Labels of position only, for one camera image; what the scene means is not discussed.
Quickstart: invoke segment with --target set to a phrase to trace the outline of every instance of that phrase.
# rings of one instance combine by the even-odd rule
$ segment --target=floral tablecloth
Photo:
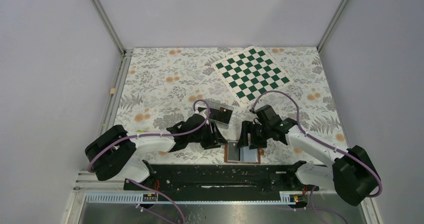
[[[114,124],[129,132],[160,131],[193,115],[197,99],[231,105],[234,112],[221,133],[238,140],[242,121],[254,119],[249,108],[241,108],[211,64],[243,48],[136,48],[134,49]],[[300,106],[301,124],[310,133],[339,148],[347,146],[320,56],[315,47],[266,48],[294,82],[282,89]],[[271,105],[282,118],[295,119],[289,99],[271,93],[256,108]],[[224,149],[204,150],[199,143],[172,152],[149,152],[137,156],[151,164],[225,164]],[[262,164],[293,164],[304,160],[320,164],[299,148],[268,140]]]

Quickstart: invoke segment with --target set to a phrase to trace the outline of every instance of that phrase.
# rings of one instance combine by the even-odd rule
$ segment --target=purple cable
[[[204,119],[204,121],[198,126],[198,127],[196,127],[196,128],[194,128],[194,129],[192,129],[192,130],[189,130],[189,131],[186,131],[186,132],[183,132],[183,133],[175,133],[175,134],[162,134],[162,136],[163,137],[178,137],[178,136],[184,136],[184,135],[187,135],[187,134],[191,134],[191,133],[194,133],[195,131],[197,131],[197,130],[199,130],[200,128],[202,128],[205,124],[206,124],[206,122],[208,121],[208,118],[209,118],[209,115],[211,114],[211,107],[209,106],[209,104],[205,101],[205,100],[203,100],[203,99],[199,99],[199,100],[196,100],[194,103],[193,103],[193,110],[194,111],[196,111],[196,103],[198,103],[198,102],[203,102],[204,104],[206,104],[206,107],[207,107],[207,115],[206,115],[206,118]],[[142,133],[142,134],[140,134],[139,136],[137,136],[137,135],[130,135],[130,136],[125,136],[125,137],[122,137],[122,138],[120,138],[120,139],[118,139],[118,140],[116,140],[116,141],[114,141],[113,143],[111,143],[110,145],[108,145],[105,149],[103,149],[103,150],[101,150],[101,152],[99,152],[91,161],[90,161],[90,163],[88,164],[88,167],[87,167],[87,170],[88,170],[88,172],[89,173],[93,173],[94,171],[93,171],[93,164],[103,155],[103,154],[105,154],[105,152],[107,152],[107,151],[109,151],[111,148],[113,148],[114,146],[116,146],[117,144],[119,144],[120,142],[122,142],[122,141],[125,141],[125,140],[128,140],[128,139],[133,139],[133,138],[137,138],[137,137],[139,137],[139,138],[142,138],[142,137],[160,137],[161,136],[161,134],[160,133]]]
[[[326,147],[326,148],[329,148],[329,149],[331,149],[331,150],[333,150],[333,151],[336,151],[336,152],[338,152],[338,153],[341,153],[341,154],[343,154],[343,155],[345,155],[345,156],[347,156],[347,157],[349,157],[350,159],[352,159],[352,160],[354,160],[355,162],[357,162],[359,165],[361,165],[363,168],[365,168],[369,173],[371,173],[371,175],[375,178],[375,180],[377,180],[377,183],[378,183],[378,191],[375,193],[375,194],[371,194],[371,195],[368,195],[368,197],[369,198],[375,198],[375,197],[378,197],[378,196],[380,196],[380,194],[382,193],[382,191],[383,191],[383,184],[382,184],[382,180],[379,178],[379,176],[369,167],[369,166],[367,166],[365,163],[363,163],[362,161],[360,161],[359,159],[357,159],[356,157],[354,157],[353,155],[351,155],[351,154],[349,154],[349,153],[347,153],[346,151],[343,151],[343,150],[340,150],[340,149],[336,149],[334,146],[332,146],[332,145],[330,145],[330,144],[327,144],[327,143],[325,143],[325,142],[323,142],[322,140],[319,140],[318,138],[316,138],[316,137],[314,137],[313,135],[311,135],[311,134],[309,134],[309,133],[306,133],[306,131],[303,129],[303,127],[302,127],[302,125],[301,125],[301,121],[300,121],[300,111],[299,111],[299,106],[298,106],[298,104],[296,103],[296,101],[295,100],[293,100],[293,98],[292,97],[290,97],[288,94],[286,94],[286,93],[284,93],[284,92],[282,92],[282,91],[279,91],[279,90],[269,90],[269,91],[266,91],[266,92],[264,92],[264,93],[262,93],[260,96],[258,96],[258,98],[256,99],[256,101],[253,103],[253,105],[252,105],[252,110],[254,110],[255,109],[255,106],[256,106],[256,104],[259,102],[259,99],[263,96],[263,95],[265,95],[265,94],[268,94],[268,93],[279,93],[279,94],[283,94],[284,96],[286,96],[287,98],[289,98],[290,99],[290,101],[291,102],[293,102],[293,104],[296,106],[296,112],[297,112],[297,114],[296,114],[296,119],[297,119],[297,125],[299,126],[299,130],[303,133],[303,134],[305,134],[307,137],[309,137],[310,139],[312,139],[312,140],[314,140],[314,141],[316,141],[317,143],[319,143],[319,144],[321,144],[321,145],[323,145],[324,147]]]
[[[158,191],[158,190],[154,190],[154,189],[148,188],[147,186],[144,186],[144,185],[142,185],[142,184],[140,184],[140,183],[136,182],[135,180],[131,180],[131,179],[130,179],[129,181],[130,181],[130,182],[132,182],[133,184],[135,184],[135,185],[137,185],[137,186],[139,186],[139,187],[143,188],[143,189],[146,189],[146,190],[151,191],[151,192],[155,192],[155,193],[157,193],[157,194],[161,195],[162,197],[166,198],[168,201],[170,201],[170,202],[171,202],[171,203],[175,206],[175,208],[178,210],[179,214],[181,215],[181,217],[182,217],[182,224],[186,224],[186,217],[184,216],[183,211],[182,211],[182,210],[180,209],[180,207],[179,207],[179,206],[175,203],[175,201],[173,201],[173,200],[172,200],[169,196],[167,196],[167,195],[163,194],[162,192],[160,192],[160,191]],[[153,212],[153,211],[151,211],[151,210],[148,210],[148,212],[149,212],[149,213],[151,213],[151,214],[153,214],[153,215],[155,215],[155,216],[157,216],[157,217],[162,218],[163,220],[165,220],[165,221],[167,221],[167,222],[169,222],[169,223],[176,224],[175,222],[172,222],[172,221],[170,221],[170,220],[166,219],[164,216],[161,216],[160,214],[157,214],[156,212]]]
[[[204,119],[204,121],[198,126],[198,127],[196,127],[196,128],[194,128],[194,129],[192,129],[192,130],[189,130],[189,131],[186,131],[186,132],[183,132],[183,133],[175,133],[175,134],[167,134],[167,133],[165,133],[165,134],[161,134],[161,133],[142,133],[142,134],[140,134],[139,136],[137,136],[137,135],[130,135],[130,136],[125,136],[125,137],[122,137],[122,138],[120,138],[120,139],[118,139],[118,140],[116,140],[116,141],[114,141],[113,143],[111,143],[110,145],[108,145],[105,149],[103,149],[103,150],[101,150],[91,161],[90,161],[90,163],[88,164],[88,167],[87,167],[87,170],[88,170],[88,172],[89,173],[93,173],[94,171],[93,171],[93,164],[103,155],[103,154],[105,154],[105,152],[107,152],[108,150],[110,150],[111,148],[113,148],[114,146],[116,146],[117,144],[119,144],[120,142],[122,142],[122,141],[125,141],[125,140],[128,140],[128,139],[132,139],[132,138],[137,138],[137,137],[139,137],[139,138],[142,138],[142,137],[160,137],[160,136],[162,136],[162,137],[177,137],[177,136],[184,136],[184,135],[188,135],[188,134],[191,134],[191,133],[194,133],[195,131],[197,131],[197,130],[199,130],[200,128],[202,128],[205,124],[206,124],[206,122],[208,121],[208,119],[209,119],[209,115],[211,114],[211,107],[209,106],[209,104],[205,101],[205,100],[203,100],[203,99],[199,99],[199,100],[196,100],[194,103],[193,103],[193,110],[194,111],[196,111],[196,103],[198,103],[198,102],[203,102],[204,104],[206,104],[206,107],[207,107],[207,115],[206,115],[206,118]],[[134,180],[131,180],[130,179],[130,181],[132,182],[132,183],[134,183],[134,184],[136,184],[137,186],[139,186],[139,187],[141,187],[141,188],[144,188],[144,189],[146,189],[146,190],[149,190],[149,191],[152,191],[152,192],[155,192],[155,193],[158,193],[159,195],[161,195],[161,196],[163,196],[164,198],[166,198],[166,199],[168,199],[168,201],[170,201],[175,207],[176,207],[176,209],[178,210],[178,212],[181,214],[181,217],[182,217],[182,221],[183,221],[183,224],[185,224],[186,223],[186,217],[184,216],[184,214],[183,214],[183,211],[178,207],[178,205],[171,199],[171,198],[169,198],[167,195],[165,195],[165,194],[163,194],[162,192],[160,192],[160,191],[157,191],[157,190],[153,190],[153,189],[150,189],[150,188],[148,188],[147,186],[144,186],[144,185],[142,185],[142,184],[140,184],[140,183],[138,183],[138,182],[136,182],[136,181],[134,181]],[[159,215],[159,214],[157,214],[157,213],[155,213],[155,212],[153,212],[153,211],[151,211],[151,210],[147,210],[147,209],[145,209],[146,211],[148,211],[149,213],[151,213],[151,214],[153,214],[153,215],[155,215],[155,216],[157,216],[157,217],[160,217],[160,218],[162,218],[163,220],[165,220],[165,221],[167,221],[167,222],[169,222],[169,223],[172,223],[172,224],[176,224],[175,222],[172,222],[172,221],[170,221],[170,220],[168,220],[168,219],[166,219],[165,217],[163,217],[163,216],[161,216],[161,215]]]

